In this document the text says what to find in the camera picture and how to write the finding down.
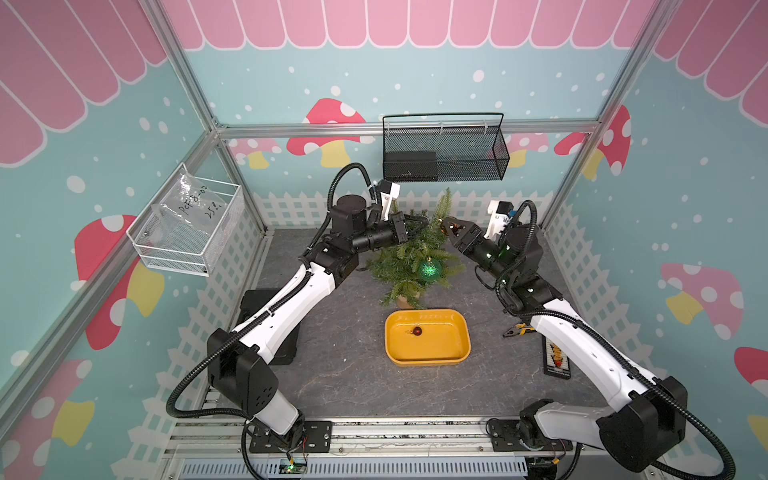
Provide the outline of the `small green christmas tree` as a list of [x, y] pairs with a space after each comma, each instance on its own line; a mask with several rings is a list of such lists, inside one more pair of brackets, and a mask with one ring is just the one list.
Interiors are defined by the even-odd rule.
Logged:
[[[451, 213], [451, 208], [452, 194], [447, 189], [430, 216], [427, 216], [426, 210], [419, 214], [411, 210], [408, 214], [428, 217], [429, 227], [416, 240], [380, 249], [367, 261], [365, 267], [372, 277], [387, 286], [380, 300], [381, 305], [391, 305], [400, 300], [407, 307], [420, 308], [421, 300], [430, 287], [440, 285], [450, 288], [450, 278], [464, 271], [465, 266], [458, 256], [445, 248], [447, 238], [441, 231], [441, 222]], [[434, 283], [423, 282], [417, 273], [419, 265], [428, 257], [439, 259], [443, 266], [442, 278]]]

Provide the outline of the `green glitter ball ornament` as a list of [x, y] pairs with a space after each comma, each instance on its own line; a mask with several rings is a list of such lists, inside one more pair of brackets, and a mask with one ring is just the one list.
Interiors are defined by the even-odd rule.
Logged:
[[443, 266], [439, 259], [428, 257], [418, 267], [419, 278], [426, 283], [434, 283], [443, 276]]

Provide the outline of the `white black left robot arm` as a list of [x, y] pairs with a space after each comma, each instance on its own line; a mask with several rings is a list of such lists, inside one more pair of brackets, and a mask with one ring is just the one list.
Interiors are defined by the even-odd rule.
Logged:
[[358, 267], [361, 253], [404, 244], [429, 225], [424, 216], [384, 210], [360, 195], [340, 197], [327, 212], [330, 232], [300, 257], [285, 286], [233, 330], [209, 338], [209, 381], [246, 419], [283, 437], [298, 434], [302, 414], [279, 390], [270, 364], [303, 318]]

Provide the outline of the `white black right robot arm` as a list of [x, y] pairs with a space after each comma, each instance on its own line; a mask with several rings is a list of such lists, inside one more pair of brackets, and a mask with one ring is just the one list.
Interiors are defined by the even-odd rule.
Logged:
[[505, 310], [558, 347], [607, 403], [592, 408], [543, 399], [529, 405], [520, 413], [520, 435], [528, 445], [545, 439], [581, 443], [640, 472], [684, 440], [683, 415], [643, 383], [653, 374], [613, 349], [539, 275], [543, 249], [534, 225], [511, 219], [498, 235], [488, 235], [471, 221], [449, 216], [441, 229], [458, 252], [493, 277]]

